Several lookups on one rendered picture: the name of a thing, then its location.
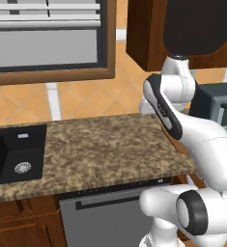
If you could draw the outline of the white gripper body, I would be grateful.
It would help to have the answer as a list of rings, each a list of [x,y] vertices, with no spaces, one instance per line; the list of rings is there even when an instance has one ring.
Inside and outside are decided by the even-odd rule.
[[[156,113],[155,112],[155,109],[153,108],[153,106],[144,97],[142,97],[141,100],[140,100],[140,103],[139,103],[139,112],[142,115],[154,115]]]

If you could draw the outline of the dark grey microwave oven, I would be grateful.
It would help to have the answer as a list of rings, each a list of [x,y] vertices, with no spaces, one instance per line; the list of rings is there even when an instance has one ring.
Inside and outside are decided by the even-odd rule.
[[[227,130],[227,82],[198,85],[189,115],[215,121]]]

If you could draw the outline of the dark panelled cupboard door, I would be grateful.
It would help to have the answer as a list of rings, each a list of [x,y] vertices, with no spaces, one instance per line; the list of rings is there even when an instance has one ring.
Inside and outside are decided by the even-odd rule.
[[[160,70],[168,55],[193,69],[227,67],[227,0],[154,0],[147,69]]]

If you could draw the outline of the wooden framed window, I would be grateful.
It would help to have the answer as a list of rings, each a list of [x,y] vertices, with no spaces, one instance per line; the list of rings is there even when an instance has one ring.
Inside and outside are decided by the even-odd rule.
[[[0,31],[0,86],[112,78],[116,0],[97,1],[100,27]]]

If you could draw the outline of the grey dishwasher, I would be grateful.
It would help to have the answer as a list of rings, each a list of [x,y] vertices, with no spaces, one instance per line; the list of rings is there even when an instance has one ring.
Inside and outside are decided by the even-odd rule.
[[[145,189],[169,185],[170,182],[170,178],[156,178],[60,194],[68,247],[138,247],[153,222],[141,211],[139,200],[82,210],[75,209],[75,202],[122,193],[140,195]]]

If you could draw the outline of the black sink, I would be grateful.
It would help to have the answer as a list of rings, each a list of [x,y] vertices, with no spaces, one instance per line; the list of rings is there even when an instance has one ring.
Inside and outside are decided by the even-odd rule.
[[[0,184],[40,179],[46,124],[0,128]]]

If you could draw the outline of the white window blinds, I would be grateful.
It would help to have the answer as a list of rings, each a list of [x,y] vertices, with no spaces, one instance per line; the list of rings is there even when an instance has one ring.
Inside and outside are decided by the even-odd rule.
[[[0,31],[100,27],[97,0],[0,0]]]

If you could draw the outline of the brown base cupboard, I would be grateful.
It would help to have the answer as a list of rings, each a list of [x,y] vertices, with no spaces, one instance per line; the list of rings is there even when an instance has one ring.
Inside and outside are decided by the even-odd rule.
[[[58,197],[0,203],[0,247],[67,247]]]

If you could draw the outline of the brown wall cupboard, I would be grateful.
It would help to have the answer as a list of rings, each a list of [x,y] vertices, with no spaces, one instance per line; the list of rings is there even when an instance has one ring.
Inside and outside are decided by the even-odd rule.
[[[149,24],[154,0],[128,0],[127,54],[145,71]]]

